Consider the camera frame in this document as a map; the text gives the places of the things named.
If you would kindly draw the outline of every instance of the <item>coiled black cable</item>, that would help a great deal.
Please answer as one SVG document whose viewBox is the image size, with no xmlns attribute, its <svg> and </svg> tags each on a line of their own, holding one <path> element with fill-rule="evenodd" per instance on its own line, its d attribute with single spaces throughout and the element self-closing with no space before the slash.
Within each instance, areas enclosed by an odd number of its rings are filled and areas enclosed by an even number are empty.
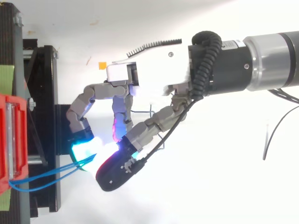
<svg viewBox="0 0 299 224">
<path fill-rule="evenodd" d="M 206 53 L 200 66 L 196 70 L 192 81 L 193 89 L 191 91 L 191 99 L 199 101 L 203 99 L 214 62 L 221 51 L 222 41 L 216 33 L 203 31 L 194 35 L 192 44 L 203 45 L 206 47 Z"/>
</svg>

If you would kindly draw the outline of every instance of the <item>gray cylindrical motor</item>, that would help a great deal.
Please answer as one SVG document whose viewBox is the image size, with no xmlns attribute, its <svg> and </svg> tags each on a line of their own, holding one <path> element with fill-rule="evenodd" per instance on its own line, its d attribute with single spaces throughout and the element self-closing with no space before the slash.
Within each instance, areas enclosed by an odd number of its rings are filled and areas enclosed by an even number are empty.
<svg viewBox="0 0 299 224">
<path fill-rule="evenodd" d="M 252 57 L 249 91 L 299 85 L 299 31 L 249 36 L 244 43 Z"/>
</svg>

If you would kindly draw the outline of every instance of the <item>black cylinder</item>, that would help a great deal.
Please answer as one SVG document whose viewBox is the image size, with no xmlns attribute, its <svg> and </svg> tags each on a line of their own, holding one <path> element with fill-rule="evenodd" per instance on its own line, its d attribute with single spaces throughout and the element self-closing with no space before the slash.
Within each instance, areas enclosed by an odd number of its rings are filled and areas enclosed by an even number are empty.
<svg viewBox="0 0 299 224">
<path fill-rule="evenodd" d="M 189 46 L 191 80 L 204 53 L 205 48 L 201 45 Z M 243 91 L 250 83 L 251 75 L 252 59 L 248 47 L 238 47 L 234 41 L 223 42 L 206 85 L 205 96 Z"/>
</svg>

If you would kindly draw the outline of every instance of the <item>green tape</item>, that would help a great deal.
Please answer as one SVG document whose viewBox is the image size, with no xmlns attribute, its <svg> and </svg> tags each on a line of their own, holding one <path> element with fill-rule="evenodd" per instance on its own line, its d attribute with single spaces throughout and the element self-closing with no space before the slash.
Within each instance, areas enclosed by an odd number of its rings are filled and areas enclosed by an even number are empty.
<svg viewBox="0 0 299 224">
<path fill-rule="evenodd" d="M 9 211 L 10 205 L 10 190 L 5 191 L 0 195 L 0 211 Z"/>
<path fill-rule="evenodd" d="M 13 91 L 14 65 L 0 65 L 0 94 L 11 95 Z M 0 211 L 9 211 L 10 190 L 0 195 Z"/>
<path fill-rule="evenodd" d="M 0 94 L 12 94 L 13 79 L 14 65 L 0 65 Z"/>
</svg>

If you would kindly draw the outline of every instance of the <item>orange sticker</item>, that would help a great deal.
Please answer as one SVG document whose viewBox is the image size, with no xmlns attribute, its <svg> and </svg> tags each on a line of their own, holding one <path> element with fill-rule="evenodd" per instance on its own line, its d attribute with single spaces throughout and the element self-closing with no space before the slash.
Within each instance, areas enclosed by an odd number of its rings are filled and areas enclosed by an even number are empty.
<svg viewBox="0 0 299 224">
<path fill-rule="evenodd" d="M 99 62 L 99 69 L 105 70 L 107 68 L 107 62 Z"/>
</svg>

